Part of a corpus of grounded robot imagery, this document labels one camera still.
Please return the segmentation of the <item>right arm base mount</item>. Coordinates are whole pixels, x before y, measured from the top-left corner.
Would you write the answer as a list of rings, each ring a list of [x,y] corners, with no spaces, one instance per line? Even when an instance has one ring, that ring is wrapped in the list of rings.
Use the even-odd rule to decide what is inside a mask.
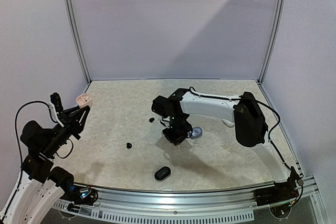
[[[299,180],[287,180],[283,183],[274,183],[270,187],[254,190],[254,199],[257,206],[271,205],[275,203],[295,205],[303,194],[304,182]]]

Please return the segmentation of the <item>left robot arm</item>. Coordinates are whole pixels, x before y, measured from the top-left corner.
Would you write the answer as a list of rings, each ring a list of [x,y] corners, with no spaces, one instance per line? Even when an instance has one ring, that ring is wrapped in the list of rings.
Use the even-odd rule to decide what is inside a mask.
[[[80,139],[90,106],[54,111],[57,124],[52,129],[44,129],[36,121],[29,121],[23,128],[20,141],[27,146],[28,155],[1,211],[1,223],[41,223],[60,198],[76,206],[92,206],[98,199],[95,189],[76,186],[73,174],[54,165],[60,147],[71,136]]]

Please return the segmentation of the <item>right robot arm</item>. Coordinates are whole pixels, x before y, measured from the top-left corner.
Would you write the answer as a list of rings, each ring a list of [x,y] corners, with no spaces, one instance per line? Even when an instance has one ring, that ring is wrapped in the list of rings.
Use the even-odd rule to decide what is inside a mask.
[[[187,120],[192,114],[219,118],[228,127],[233,127],[237,142],[251,148],[266,165],[274,182],[279,183],[272,188],[271,196],[276,201],[282,201],[292,191],[292,186],[287,181],[291,168],[271,139],[274,128],[268,127],[262,106],[270,108],[256,100],[250,92],[223,96],[198,93],[193,87],[189,87],[179,88],[167,98],[157,96],[152,101],[151,110],[160,117],[169,119],[169,125],[162,134],[175,146],[192,136],[193,127]]]

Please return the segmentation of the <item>purple charging case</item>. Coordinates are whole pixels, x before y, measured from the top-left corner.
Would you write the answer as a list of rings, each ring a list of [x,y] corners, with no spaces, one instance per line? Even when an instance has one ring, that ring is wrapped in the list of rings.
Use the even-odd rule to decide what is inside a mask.
[[[203,135],[203,130],[200,127],[194,127],[192,130],[191,139],[197,139]]]

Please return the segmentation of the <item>white charging case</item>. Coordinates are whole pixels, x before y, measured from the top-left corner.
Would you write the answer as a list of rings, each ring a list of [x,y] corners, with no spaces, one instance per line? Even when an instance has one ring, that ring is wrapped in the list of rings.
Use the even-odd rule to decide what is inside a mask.
[[[235,123],[231,122],[229,120],[222,119],[222,122],[227,126],[227,127],[234,127]]]

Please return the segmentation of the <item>pink charging case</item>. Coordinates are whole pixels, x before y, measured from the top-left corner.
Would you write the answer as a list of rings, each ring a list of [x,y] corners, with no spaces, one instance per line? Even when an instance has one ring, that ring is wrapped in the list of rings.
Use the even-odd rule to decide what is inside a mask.
[[[89,108],[93,105],[93,100],[90,95],[83,93],[76,98],[76,103],[80,108],[88,106]]]

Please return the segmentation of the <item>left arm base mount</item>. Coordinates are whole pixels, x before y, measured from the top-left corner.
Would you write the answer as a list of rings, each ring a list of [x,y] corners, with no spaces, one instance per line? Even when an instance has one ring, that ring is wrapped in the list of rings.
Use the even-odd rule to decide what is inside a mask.
[[[60,199],[69,201],[74,205],[88,205],[93,204],[98,200],[98,191],[92,186],[78,186],[74,184],[73,180],[67,180],[60,184],[60,188],[64,193]]]

